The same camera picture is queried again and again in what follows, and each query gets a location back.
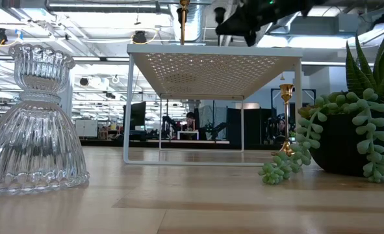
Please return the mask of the black monitor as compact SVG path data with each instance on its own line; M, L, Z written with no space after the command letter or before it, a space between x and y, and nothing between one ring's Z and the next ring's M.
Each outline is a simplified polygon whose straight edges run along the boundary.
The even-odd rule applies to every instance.
M146 119L146 102L135 103L131 105L130 117L126 113L123 114L123 120L130 121L130 130L134 131L136 126L145 126Z

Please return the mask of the white perforated metal shelf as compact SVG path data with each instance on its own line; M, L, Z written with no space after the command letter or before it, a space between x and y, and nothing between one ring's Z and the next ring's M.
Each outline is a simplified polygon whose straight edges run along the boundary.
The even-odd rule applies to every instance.
M301 106L303 52L295 48L201 45L127 46L129 71L123 161L129 158L134 69L138 68L161 99L212 99L243 102L280 73L294 70L296 106Z

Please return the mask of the black room divider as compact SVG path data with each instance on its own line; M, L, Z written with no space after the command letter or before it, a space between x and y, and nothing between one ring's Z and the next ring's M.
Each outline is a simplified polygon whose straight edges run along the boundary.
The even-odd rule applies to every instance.
M244 109L245 147L261 145L266 140L267 120L272 116L270 109ZM230 144L241 145L241 110L227 110L226 139Z

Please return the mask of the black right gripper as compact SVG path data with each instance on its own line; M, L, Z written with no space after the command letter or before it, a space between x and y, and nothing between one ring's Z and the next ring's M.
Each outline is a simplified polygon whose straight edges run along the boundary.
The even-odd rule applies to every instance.
M229 18L216 28L218 35L245 35L247 46L257 44L257 31L269 23L301 12L308 15L312 7L323 5L325 0L244 0Z

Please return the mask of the silver ventilation duct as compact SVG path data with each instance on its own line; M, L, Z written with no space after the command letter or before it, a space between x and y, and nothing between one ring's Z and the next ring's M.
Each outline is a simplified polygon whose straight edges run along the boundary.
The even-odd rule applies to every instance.
M203 23L205 22L205 9L210 6L209 2L203 0L190 0L188 14L186 16L185 42L201 42L203 38ZM173 15L173 33L175 39L181 39L181 25L178 22L176 10L181 8L180 4L170 5Z

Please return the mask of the small white background shelf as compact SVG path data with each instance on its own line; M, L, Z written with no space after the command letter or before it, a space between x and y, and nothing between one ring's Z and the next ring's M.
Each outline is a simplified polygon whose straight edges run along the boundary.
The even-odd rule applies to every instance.
M198 131L178 131L177 132L178 140L199 140Z

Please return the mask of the black plant pot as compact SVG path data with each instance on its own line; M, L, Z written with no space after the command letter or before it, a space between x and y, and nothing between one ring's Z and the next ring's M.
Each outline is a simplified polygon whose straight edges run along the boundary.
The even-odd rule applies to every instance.
M363 176L363 166L368 163L368 160L365 154L358 153L357 144L366 136L355 132L357 126L352 123L352 119L356 115L356 113L332 114L325 122L314 121L323 127L323 132L320 134L320 147L311 148L310 153L317 165L326 172L345 176ZM384 118L384 112L372 111L372 117ZM384 126L378 127L377 130L384 131ZM384 142L380 140L374 142L384 147Z

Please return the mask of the trailing green bead succulent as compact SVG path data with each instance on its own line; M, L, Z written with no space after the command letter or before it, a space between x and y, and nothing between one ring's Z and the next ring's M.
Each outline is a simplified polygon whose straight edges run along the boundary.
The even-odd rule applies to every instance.
M356 113L356 117L352 119L352 123L357 126L355 132L366 136L357 144L358 153L365 154L368 160L363 166L363 176L372 183L383 183L384 147L374 141L384 142L384 131L377 130L384 126L384 118L373 118L372 111L383 113L384 104L378 101L378 95L371 88L367 88L362 96L347 92L318 97L312 107L301 109L296 141L290 146L294 154L288 156L279 152L271 163L264 164L259 171L262 181L269 185L279 184L288 180L291 174L297 174L302 166L311 164L314 159L310 149L320 147L320 134L323 132L323 127L315 123L315 120L325 122L332 114Z

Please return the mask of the gold candlestick holder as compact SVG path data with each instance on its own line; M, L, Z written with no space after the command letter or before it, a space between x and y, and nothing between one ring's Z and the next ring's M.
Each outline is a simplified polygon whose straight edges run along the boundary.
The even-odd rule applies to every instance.
M293 84L282 84L279 86L281 90L281 98L284 101L285 106L285 141L279 151L272 152L272 156L278 155L279 152L284 152L288 156L291 156L294 154L293 150L290 148L291 141L290 141L290 132L289 132L289 110L290 110L290 99L292 97L292 91L294 88Z
M190 4L190 0L179 0L179 3L181 5L181 45L183 46L185 44L186 16L188 14L188 6Z

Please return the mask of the white cabinet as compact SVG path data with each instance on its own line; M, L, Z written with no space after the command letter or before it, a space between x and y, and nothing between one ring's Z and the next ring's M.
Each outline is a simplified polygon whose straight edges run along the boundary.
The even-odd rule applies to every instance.
M75 129L79 137L97 137L97 120L76 120Z

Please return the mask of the clear ribbed glass candle holder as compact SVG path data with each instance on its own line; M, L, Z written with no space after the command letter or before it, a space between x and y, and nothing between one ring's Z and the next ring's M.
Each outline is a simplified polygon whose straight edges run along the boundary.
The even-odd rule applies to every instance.
M0 117L0 194L59 190L90 177L60 93L70 85L73 58L40 45L9 49L20 101Z

